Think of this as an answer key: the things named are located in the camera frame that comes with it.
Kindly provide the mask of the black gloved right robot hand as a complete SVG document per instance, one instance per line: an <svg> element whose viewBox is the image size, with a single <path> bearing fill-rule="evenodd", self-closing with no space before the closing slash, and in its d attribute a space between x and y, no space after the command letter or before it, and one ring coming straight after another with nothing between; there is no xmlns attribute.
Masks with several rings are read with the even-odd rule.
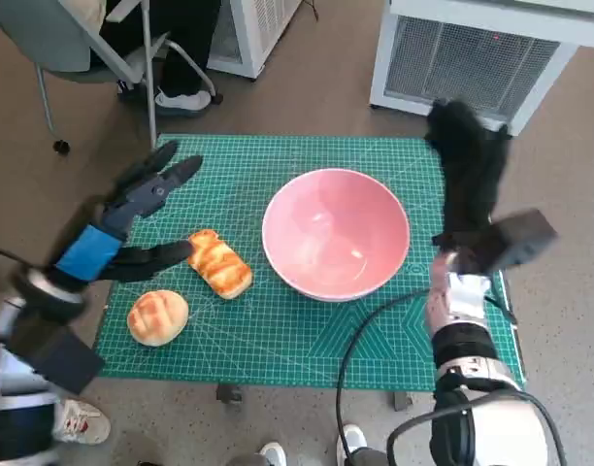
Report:
<svg viewBox="0 0 594 466"><path fill-rule="evenodd" d="M437 153L444 176L442 251L468 245L490 224L509 158L509 127L492 131L463 101L436 101L427 116L425 142Z"/></svg>

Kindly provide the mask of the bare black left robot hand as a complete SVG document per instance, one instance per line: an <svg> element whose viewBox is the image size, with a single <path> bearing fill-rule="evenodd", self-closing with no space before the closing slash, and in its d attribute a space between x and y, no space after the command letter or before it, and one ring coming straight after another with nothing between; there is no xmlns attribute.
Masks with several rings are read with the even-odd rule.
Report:
<svg viewBox="0 0 594 466"><path fill-rule="evenodd" d="M193 246L187 240L150 249L126 245L134 219L162 209L168 196L202 167L200 155L170 165L178 148L173 140L152 150L126 168L108 194L82 205L58 241L47 266L49 275L74 288L99 281L141 282L191 256Z"/></svg>

